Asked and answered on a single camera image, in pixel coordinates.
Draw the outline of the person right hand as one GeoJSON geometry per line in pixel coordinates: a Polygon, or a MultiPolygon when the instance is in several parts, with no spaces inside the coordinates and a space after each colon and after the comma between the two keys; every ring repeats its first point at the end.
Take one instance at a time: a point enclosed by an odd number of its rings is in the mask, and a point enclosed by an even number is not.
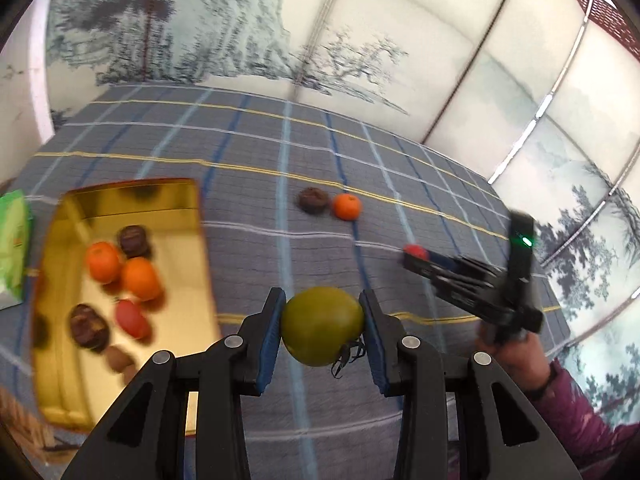
{"type": "Polygon", "coordinates": [[[548,384],[551,366],[537,334],[527,333],[524,339],[505,344],[490,344],[488,340],[488,326],[482,324],[477,332],[477,350],[494,358],[522,391],[534,392],[548,384]]]}

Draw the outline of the purple sleeve forearm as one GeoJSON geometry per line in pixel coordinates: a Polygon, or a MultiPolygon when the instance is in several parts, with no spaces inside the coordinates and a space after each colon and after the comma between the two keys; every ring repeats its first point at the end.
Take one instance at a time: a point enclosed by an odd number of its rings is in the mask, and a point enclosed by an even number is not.
{"type": "Polygon", "coordinates": [[[639,435],[639,424],[612,427],[570,373],[554,360],[547,385],[526,396],[584,479],[614,479],[614,465],[639,435]]]}

